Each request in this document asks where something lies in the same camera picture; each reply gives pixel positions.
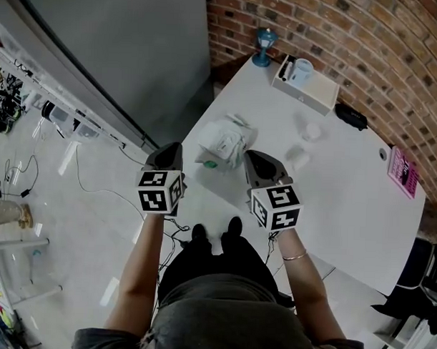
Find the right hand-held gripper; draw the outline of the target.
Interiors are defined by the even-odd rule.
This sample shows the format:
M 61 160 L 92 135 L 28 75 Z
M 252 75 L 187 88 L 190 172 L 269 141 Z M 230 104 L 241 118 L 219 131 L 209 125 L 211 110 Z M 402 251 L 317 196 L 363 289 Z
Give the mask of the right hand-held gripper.
M 251 213 L 259 225 L 268 232 L 294 228 L 303 204 L 284 164 L 264 152 L 252 154 L 250 150 L 243 155 L 243 163 L 251 188 Z

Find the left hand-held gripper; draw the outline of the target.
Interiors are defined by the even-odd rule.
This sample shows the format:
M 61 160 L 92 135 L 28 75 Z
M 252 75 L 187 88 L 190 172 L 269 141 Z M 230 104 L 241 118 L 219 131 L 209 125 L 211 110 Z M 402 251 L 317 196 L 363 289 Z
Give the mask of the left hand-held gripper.
M 174 216 L 185 193 L 184 178 L 182 143 L 166 144 L 151 152 L 136 178 L 142 211 Z

